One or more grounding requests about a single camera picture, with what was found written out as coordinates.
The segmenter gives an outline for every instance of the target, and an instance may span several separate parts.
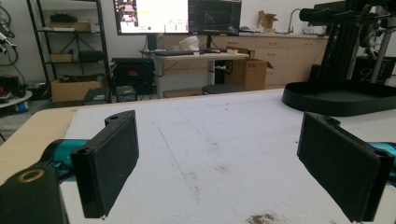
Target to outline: keyboard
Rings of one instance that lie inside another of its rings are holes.
[[[180,56],[180,55],[193,55],[194,50],[180,50],[180,51],[156,51],[154,52],[155,55],[157,56]]]

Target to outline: white wall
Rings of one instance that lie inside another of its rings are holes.
[[[324,2],[330,2],[330,0],[243,0],[241,25],[257,26],[258,11],[264,10],[264,12],[276,14],[278,21],[274,22],[274,28],[279,32],[285,32],[288,29],[290,13],[295,8],[313,7],[314,4]],[[10,28],[16,38],[10,40],[18,45],[20,54],[15,65],[24,75],[26,82],[45,80],[26,1],[3,0],[1,6],[9,12],[13,20]],[[144,47],[146,38],[136,35],[117,35],[112,0],[102,1],[102,7],[109,60],[116,57],[141,57],[139,50]],[[306,22],[299,21],[298,12],[296,12],[292,25],[294,32],[300,33],[306,27]],[[396,45],[392,43],[396,43],[394,36],[389,43],[388,56],[396,56],[396,48],[392,47]],[[0,64],[5,63],[6,59],[3,55],[0,56]],[[16,76],[17,74],[17,70],[12,66],[0,67],[0,75]]]

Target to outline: desk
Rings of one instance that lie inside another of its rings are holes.
[[[201,55],[180,55],[180,56],[152,56],[155,63],[155,82],[157,85],[157,97],[163,98],[163,63],[164,62],[199,62],[208,61],[207,84],[215,84],[215,61],[237,60],[248,57],[247,54],[228,53],[205,53]]]
[[[63,182],[73,223],[349,223],[298,160],[303,113],[282,90],[90,105],[32,116],[0,147],[0,183],[38,161],[58,138],[90,139],[109,115],[135,110],[140,158],[109,217],[85,219],[75,182]],[[396,142],[396,110],[337,118],[364,141]],[[386,186],[375,224],[393,224],[396,188]]]

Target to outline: black box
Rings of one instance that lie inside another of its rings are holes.
[[[117,102],[137,101],[136,91],[133,86],[116,87]]]
[[[142,58],[113,58],[112,84],[133,86],[136,94],[152,94],[154,61]]]
[[[357,57],[355,67],[352,73],[352,80],[371,81],[375,68],[375,60],[366,57]],[[384,57],[379,69],[376,83],[385,84],[386,80],[391,77],[393,68],[396,64],[395,57]]]
[[[111,103],[110,88],[91,88],[82,101],[83,105],[103,105]]]

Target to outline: white table surface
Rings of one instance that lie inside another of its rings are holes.
[[[282,92],[76,107],[64,138],[90,139],[106,117],[135,110],[140,158],[105,221],[84,218],[77,184],[63,182],[71,223],[249,223],[261,215],[267,223],[349,223],[299,161],[303,112],[282,104]],[[336,119],[364,141],[396,142],[396,110]],[[0,169],[12,163],[2,149]],[[386,186],[374,223],[393,224],[395,205],[396,189]]]

